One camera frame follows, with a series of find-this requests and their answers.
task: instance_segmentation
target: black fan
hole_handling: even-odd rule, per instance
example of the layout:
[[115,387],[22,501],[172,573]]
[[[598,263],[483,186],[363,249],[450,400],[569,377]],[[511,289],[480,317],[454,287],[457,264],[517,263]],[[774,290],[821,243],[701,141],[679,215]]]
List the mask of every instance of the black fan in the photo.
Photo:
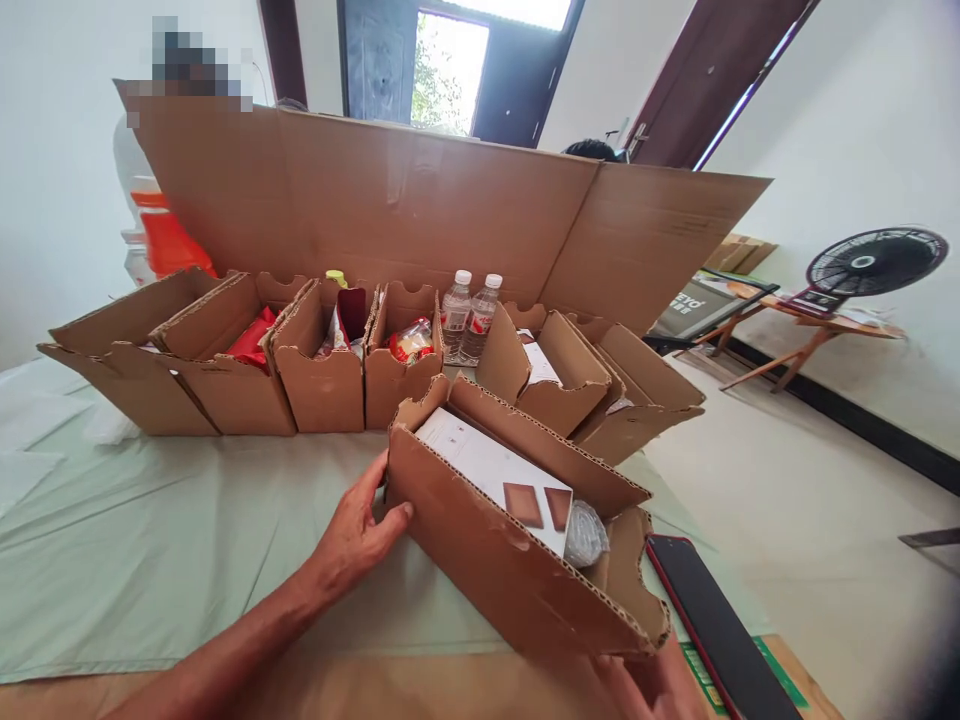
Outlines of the black fan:
[[803,292],[783,304],[831,317],[844,300],[899,290],[926,277],[947,256],[947,241],[915,227],[870,230],[831,245],[807,268]]

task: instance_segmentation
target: doorway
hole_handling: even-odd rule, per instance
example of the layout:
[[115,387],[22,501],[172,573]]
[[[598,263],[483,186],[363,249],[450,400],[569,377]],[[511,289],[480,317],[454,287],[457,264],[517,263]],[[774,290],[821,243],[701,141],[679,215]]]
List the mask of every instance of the doorway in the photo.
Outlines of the doorway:
[[490,30],[465,20],[420,12],[414,50],[410,124],[468,137]]
[[536,147],[584,0],[339,0],[344,114]]

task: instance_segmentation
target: human hand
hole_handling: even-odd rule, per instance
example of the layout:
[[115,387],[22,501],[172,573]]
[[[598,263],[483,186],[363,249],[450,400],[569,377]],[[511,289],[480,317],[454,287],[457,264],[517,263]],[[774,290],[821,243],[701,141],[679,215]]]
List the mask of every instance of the human hand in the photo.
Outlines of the human hand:
[[708,718],[675,634],[647,660],[625,663],[602,656],[594,659],[593,667],[624,720]]
[[306,592],[323,606],[350,592],[387,556],[410,524],[413,505],[408,502],[392,508],[379,524],[373,519],[374,494],[386,468],[384,450],[340,498],[317,549],[301,568]]

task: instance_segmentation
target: floor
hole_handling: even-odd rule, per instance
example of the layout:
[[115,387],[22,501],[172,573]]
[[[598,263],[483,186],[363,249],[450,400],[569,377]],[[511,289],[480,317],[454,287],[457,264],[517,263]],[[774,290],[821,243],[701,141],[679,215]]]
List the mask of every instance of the floor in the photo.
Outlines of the floor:
[[891,698],[922,689],[956,620],[960,549],[923,554],[897,535],[960,524],[960,498],[766,380],[721,393],[722,370],[670,362],[707,412],[648,457],[844,717],[903,717]]

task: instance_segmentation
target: smartphone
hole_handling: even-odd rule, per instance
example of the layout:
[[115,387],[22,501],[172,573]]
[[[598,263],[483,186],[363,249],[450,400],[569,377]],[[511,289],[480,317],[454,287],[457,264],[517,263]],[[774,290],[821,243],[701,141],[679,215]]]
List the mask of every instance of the smartphone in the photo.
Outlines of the smartphone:
[[653,534],[647,554],[732,720],[800,713],[687,538]]

